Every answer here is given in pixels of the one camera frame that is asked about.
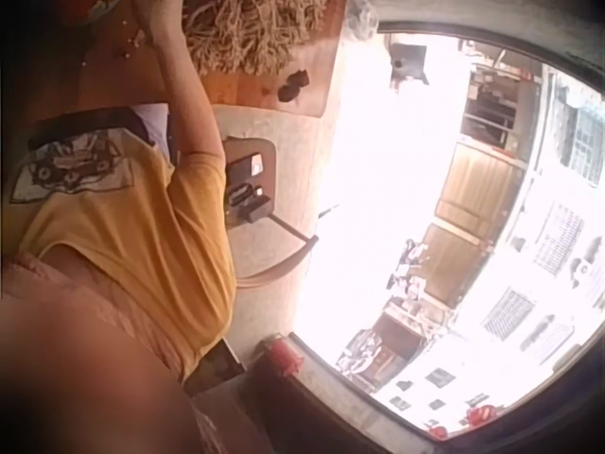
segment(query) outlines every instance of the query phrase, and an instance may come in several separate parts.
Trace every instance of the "yellow t-shirt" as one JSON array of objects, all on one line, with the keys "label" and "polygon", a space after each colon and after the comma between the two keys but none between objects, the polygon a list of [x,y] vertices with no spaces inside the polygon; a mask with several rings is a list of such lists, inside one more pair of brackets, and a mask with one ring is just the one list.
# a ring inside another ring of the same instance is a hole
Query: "yellow t-shirt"
[{"label": "yellow t-shirt", "polygon": [[78,251],[165,331],[187,376],[233,313],[224,188],[217,158],[191,154],[175,169],[126,130],[54,142],[5,188],[3,252]]}]

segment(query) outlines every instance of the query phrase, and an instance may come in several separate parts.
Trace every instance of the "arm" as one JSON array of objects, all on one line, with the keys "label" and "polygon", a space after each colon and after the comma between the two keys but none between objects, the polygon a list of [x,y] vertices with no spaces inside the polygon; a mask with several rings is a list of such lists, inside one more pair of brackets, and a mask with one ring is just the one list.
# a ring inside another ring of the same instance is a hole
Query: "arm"
[{"label": "arm", "polygon": [[134,4],[156,50],[181,153],[211,155],[224,166],[215,115],[182,33],[182,0],[135,0]]}]

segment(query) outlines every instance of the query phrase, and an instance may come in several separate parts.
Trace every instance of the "wooden table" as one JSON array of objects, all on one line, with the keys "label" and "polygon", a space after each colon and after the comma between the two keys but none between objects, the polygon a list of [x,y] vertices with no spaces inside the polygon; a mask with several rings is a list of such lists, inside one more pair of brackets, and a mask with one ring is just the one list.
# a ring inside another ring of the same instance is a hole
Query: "wooden table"
[{"label": "wooden table", "polygon": [[[211,73],[202,78],[213,104],[256,107],[291,114],[321,117],[332,83],[340,31],[344,19],[346,0],[327,0],[324,27],[313,42],[293,51],[292,63],[279,75],[251,76],[244,73],[229,75]],[[301,89],[291,102],[280,102],[277,91],[287,77],[306,70],[311,83]]]}]

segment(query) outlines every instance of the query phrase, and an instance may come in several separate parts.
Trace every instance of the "graphic print on shirt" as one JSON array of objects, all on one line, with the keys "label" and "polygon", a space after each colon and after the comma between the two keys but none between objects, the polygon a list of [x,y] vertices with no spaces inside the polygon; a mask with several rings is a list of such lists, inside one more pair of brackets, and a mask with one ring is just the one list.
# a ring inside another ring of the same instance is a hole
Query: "graphic print on shirt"
[{"label": "graphic print on shirt", "polygon": [[14,185],[12,203],[50,194],[109,192],[132,186],[130,162],[118,147],[120,130],[87,132],[29,153]]}]

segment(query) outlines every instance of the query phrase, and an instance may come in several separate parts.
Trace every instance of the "hand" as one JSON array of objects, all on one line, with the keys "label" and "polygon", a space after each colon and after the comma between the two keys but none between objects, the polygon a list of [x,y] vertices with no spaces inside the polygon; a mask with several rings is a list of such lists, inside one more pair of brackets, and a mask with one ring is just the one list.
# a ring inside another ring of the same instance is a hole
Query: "hand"
[{"label": "hand", "polygon": [[182,0],[132,0],[139,25],[155,45],[182,35]]}]

